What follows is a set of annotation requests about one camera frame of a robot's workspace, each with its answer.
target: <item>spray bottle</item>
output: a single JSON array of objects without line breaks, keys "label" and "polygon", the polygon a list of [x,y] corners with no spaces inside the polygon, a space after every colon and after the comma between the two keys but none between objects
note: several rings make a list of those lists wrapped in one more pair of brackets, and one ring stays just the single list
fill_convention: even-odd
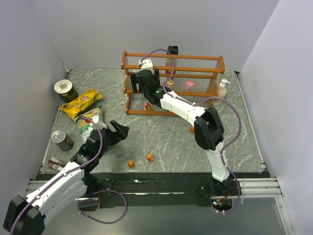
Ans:
[{"label": "spray bottle", "polygon": [[[223,78],[222,82],[219,84],[219,87],[217,88],[217,92],[218,92],[217,96],[220,97],[220,98],[224,98],[226,93],[227,93],[227,89],[225,87],[225,83],[230,83],[230,82],[228,82],[226,78]],[[221,104],[221,102],[222,101],[219,100],[219,99],[213,99],[212,100],[212,105],[219,106]]]}]

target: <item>white wall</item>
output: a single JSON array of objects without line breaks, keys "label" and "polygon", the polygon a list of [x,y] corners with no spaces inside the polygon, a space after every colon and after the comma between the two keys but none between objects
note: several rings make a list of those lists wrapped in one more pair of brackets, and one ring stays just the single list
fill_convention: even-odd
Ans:
[{"label": "white wall", "polygon": [[[0,223],[40,168],[67,74],[29,3],[0,0]],[[7,234],[0,229],[0,234]]]},{"label": "white wall", "polygon": [[313,221],[313,2],[280,0],[240,83],[271,176],[296,234]]},{"label": "white wall", "polygon": [[29,2],[68,69],[119,68],[124,50],[178,45],[181,54],[223,55],[228,70],[241,71],[278,0]]}]

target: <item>wooden rack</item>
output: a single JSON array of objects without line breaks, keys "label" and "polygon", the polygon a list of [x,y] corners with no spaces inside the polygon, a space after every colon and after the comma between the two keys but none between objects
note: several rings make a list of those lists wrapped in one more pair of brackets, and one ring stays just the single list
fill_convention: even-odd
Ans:
[{"label": "wooden rack", "polygon": [[[127,94],[127,102],[126,102],[126,113],[127,114],[144,114],[144,115],[166,115],[166,116],[176,116],[176,114],[168,111],[145,111],[145,110],[134,110],[130,109],[130,102],[133,95],[133,90],[131,86],[130,75],[133,73],[131,70],[139,70],[140,66],[128,64],[128,57],[139,57],[139,59],[143,58],[147,54],[145,53],[128,53],[123,52],[121,68],[125,70],[125,83],[124,83],[124,93]],[[154,58],[164,58],[164,62],[166,58],[170,58],[168,54],[152,54],[149,57]],[[195,56],[195,55],[173,55],[174,58],[177,59],[192,59],[192,60],[209,60],[216,61],[214,68],[197,68],[197,67],[175,67],[175,71],[185,71],[185,72],[202,72],[202,73],[210,73],[210,75],[201,75],[201,74],[174,74],[173,77],[176,79],[184,79],[190,78],[190,80],[195,79],[210,79],[208,82],[205,91],[184,91],[182,88],[175,89],[173,87],[173,91],[175,91],[178,95],[187,95],[187,96],[217,96],[217,75],[218,73],[223,74],[225,72],[225,65],[222,56],[219,57],[209,57],[209,56]],[[161,71],[170,71],[172,70],[172,66],[153,66],[155,70]],[[160,77],[169,77],[169,74],[161,73]]]}]

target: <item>gray marble surface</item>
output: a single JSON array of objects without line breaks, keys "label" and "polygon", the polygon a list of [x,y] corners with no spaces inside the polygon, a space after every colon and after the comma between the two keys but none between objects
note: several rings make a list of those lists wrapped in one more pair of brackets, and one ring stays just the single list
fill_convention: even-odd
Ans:
[{"label": "gray marble surface", "polygon": [[[227,78],[226,99],[238,110],[243,123],[240,137],[226,149],[226,157],[235,172],[261,172],[260,159],[252,135],[251,125],[240,94],[235,73],[227,71],[219,75],[218,80]],[[114,119],[130,127],[128,138],[102,157],[95,172],[210,172],[206,153],[194,140],[189,131],[189,123],[180,117],[127,115],[125,114],[126,95],[123,94],[124,71],[120,69],[77,69],[70,71],[69,78],[79,94],[94,88],[103,95],[103,99],[94,103],[89,109],[102,104],[105,123]],[[131,107],[143,109],[144,98],[135,95]],[[230,141],[238,131],[238,121],[233,111],[224,103],[216,107],[225,128],[224,141]],[[41,172],[56,172],[47,168],[51,157],[63,161],[70,158],[82,145],[78,127],[75,122],[60,111],[55,130],[61,129],[74,140],[74,147],[62,152],[57,145],[50,143],[41,168]],[[154,156],[154,161],[146,159],[147,154]],[[128,161],[133,160],[135,167],[129,169]]]}]

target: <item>yellow chip bag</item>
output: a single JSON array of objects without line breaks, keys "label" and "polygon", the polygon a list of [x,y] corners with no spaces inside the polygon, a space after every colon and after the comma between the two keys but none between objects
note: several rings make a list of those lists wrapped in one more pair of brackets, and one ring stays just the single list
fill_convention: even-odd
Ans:
[{"label": "yellow chip bag", "polygon": [[102,99],[102,95],[95,89],[90,89],[59,109],[66,112],[71,119],[74,119],[81,111],[99,99]]}]

